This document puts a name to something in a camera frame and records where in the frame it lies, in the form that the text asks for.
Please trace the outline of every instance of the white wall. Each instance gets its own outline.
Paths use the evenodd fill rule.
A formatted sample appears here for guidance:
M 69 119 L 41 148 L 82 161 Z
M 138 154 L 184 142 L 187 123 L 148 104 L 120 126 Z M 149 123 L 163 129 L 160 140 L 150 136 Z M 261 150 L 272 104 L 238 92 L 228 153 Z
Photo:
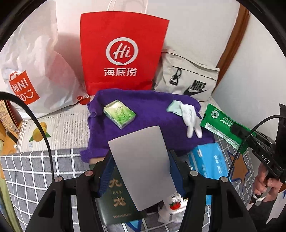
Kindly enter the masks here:
M 109 0 L 56 0 L 59 52 L 83 80 L 80 51 L 80 14 L 106 11 Z M 117 0 L 115 10 L 142 10 L 141 0 Z M 175 50 L 190 50 L 201 61 L 216 66 L 234 26 L 236 0 L 149 0 L 147 14 L 170 20 L 166 44 Z M 0 78 L 0 90 L 4 83 Z
M 268 116 L 279 114 L 286 105 L 286 58 L 271 34 L 253 15 L 240 48 L 213 93 L 221 109 L 234 120 L 253 128 Z M 278 119 L 259 131 L 275 140 Z M 259 165 L 252 158 L 254 168 Z

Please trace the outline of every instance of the star pattern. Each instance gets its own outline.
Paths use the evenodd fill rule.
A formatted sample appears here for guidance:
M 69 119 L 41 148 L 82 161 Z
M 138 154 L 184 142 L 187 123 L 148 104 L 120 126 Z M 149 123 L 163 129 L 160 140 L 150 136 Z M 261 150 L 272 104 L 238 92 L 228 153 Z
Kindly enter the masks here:
M 142 220 L 130 221 L 130 222 L 127 222 L 125 224 L 128 225 L 135 232 L 140 232 L 141 231 Z
M 229 151 L 227 151 L 229 158 L 231 159 L 231 161 L 233 161 L 234 159 L 234 155 L 231 154 Z M 239 154 L 238 158 L 236 159 L 234 166 L 233 166 L 233 171 L 230 177 L 230 180 L 233 181 L 237 181 L 240 180 L 241 184 L 242 184 L 242 189 L 243 190 L 243 186 L 245 183 L 245 177 L 247 176 L 247 174 L 249 173 L 249 170 L 247 168 L 247 165 L 244 161 L 243 155 Z

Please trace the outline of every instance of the gray checkered cushion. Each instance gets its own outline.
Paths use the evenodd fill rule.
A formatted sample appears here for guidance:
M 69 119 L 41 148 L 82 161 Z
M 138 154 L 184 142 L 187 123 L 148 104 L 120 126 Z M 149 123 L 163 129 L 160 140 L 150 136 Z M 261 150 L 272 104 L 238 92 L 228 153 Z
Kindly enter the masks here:
M 221 150 L 225 156 L 227 167 L 231 161 L 227 150 L 234 154 L 236 151 L 222 138 L 215 135 Z M 56 176 L 63 176 L 65 179 L 78 177 L 89 169 L 87 163 L 83 163 L 80 158 L 81 149 L 62 149 L 52 151 L 53 164 Z M 250 173 L 245 177 L 245 186 L 242 188 L 241 181 L 233 182 L 236 191 L 240 194 L 245 205 L 248 204 L 252 195 L 252 183 L 254 172 L 248 151 L 243 155 Z M 189 163 L 188 157 L 181 159 Z M 44 192 L 52 182 L 51 168 L 47 151 L 24 152 L 11 156 L 1 157 L 4 175 L 16 215 L 20 221 L 22 229 L 25 231 L 29 220 L 41 200 Z M 210 221 L 211 206 L 205 209 L 203 231 L 208 231 Z M 79 232 L 76 197 L 72 196 L 72 215 L 74 231 Z M 141 230 L 145 232 L 175 232 L 180 228 L 180 223 L 171 221 L 168 224 L 158 222 L 158 213 L 149 214 L 142 220 Z M 105 232 L 132 232 L 133 230 L 125 223 L 103 226 Z

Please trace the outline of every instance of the black cable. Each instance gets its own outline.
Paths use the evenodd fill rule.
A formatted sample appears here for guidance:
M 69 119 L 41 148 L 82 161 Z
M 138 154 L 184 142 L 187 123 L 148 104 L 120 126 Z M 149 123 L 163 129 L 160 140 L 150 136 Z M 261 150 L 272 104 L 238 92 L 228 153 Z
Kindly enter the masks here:
M 274 119 L 274 118 L 284 118 L 284 119 L 286 119 L 285 116 L 272 115 L 272 116 L 270 116 L 270 117 L 268 117 L 268 118 L 262 120 L 260 123 L 258 123 L 258 124 L 247 134 L 247 136 L 245 137 L 245 139 L 244 139 L 244 140 L 242 141 L 242 143 L 240 144 L 240 146 L 239 146 L 239 148 L 238 148 L 238 150 L 237 150 L 237 152 L 236 152 L 236 154 L 235 154 L 235 156 L 234 156 L 234 159 L 233 159 L 233 161 L 232 161 L 232 163 L 231 163 L 231 166 L 230 166 L 230 168 L 229 168 L 229 173 L 228 173 L 228 175 L 227 175 L 227 178 L 228 178 L 228 179 L 229 179 L 229 177 L 231 176 L 231 171 L 232 171 L 232 169 L 233 169 L 234 162 L 236 161 L 236 159 L 237 159 L 237 157 L 238 157 L 238 155 L 239 155 L 239 152 L 240 152 L 241 148 L 243 147 L 243 145 L 245 144 L 245 142 L 246 142 L 246 140 L 248 139 L 248 137 L 249 137 L 258 127 L 260 127 L 262 124 L 264 124 L 265 122 L 267 122 L 267 121 L 269 121 L 269 120 L 271 120 L 271 119 Z
M 26 111 L 26 113 L 30 116 L 30 118 L 36 124 L 36 126 L 39 129 L 39 131 L 41 132 L 41 135 L 43 136 L 44 141 L 45 141 L 47 148 L 48 148 L 50 165 L 51 165 L 51 172 L 52 172 L 52 180 L 54 180 L 55 176 L 54 176 L 54 170 L 53 170 L 53 159 L 52 159 L 51 148 L 50 148 L 48 139 L 45 135 L 45 132 L 44 132 L 42 126 L 40 125 L 40 123 L 38 122 L 36 116 L 33 114 L 33 112 L 30 110 L 30 108 L 25 104 L 25 102 L 23 102 L 20 98 L 18 98 L 17 96 L 15 96 L 13 94 L 0 91 L 0 100 L 11 101 L 11 102 L 16 103 L 18 106 L 22 107 L 22 109 Z
M 4 218 L 3 214 L 0 210 L 0 231 L 1 232 L 14 232 L 6 218 Z

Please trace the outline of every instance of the purple towel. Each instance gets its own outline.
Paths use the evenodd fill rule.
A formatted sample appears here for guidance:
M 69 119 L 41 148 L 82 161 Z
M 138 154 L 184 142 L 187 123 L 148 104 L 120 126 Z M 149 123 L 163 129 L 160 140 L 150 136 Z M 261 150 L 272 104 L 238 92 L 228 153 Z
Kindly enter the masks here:
M 134 121 L 122 130 L 103 113 L 103 107 L 117 99 L 136 113 Z M 192 138 L 187 138 L 187 126 L 183 118 L 166 111 L 173 100 L 193 105 L 200 117 L 198 113 L 200 104 L 190 96 L 151 90 L 104 89 L 98 91 L 88 104 L 91 113 L 88 117 L 90 139 L 88 148 L 81 152 L 83 162 L 89 162 L 91 158 L 104 157 L 109 150 L 108 141 L 152 126 L 160 126 L 167 149 L 190 151 L 197 145 L 214 143 L 213 134 L 205 128 L 202 128 L 201 139 L 195 133 Z

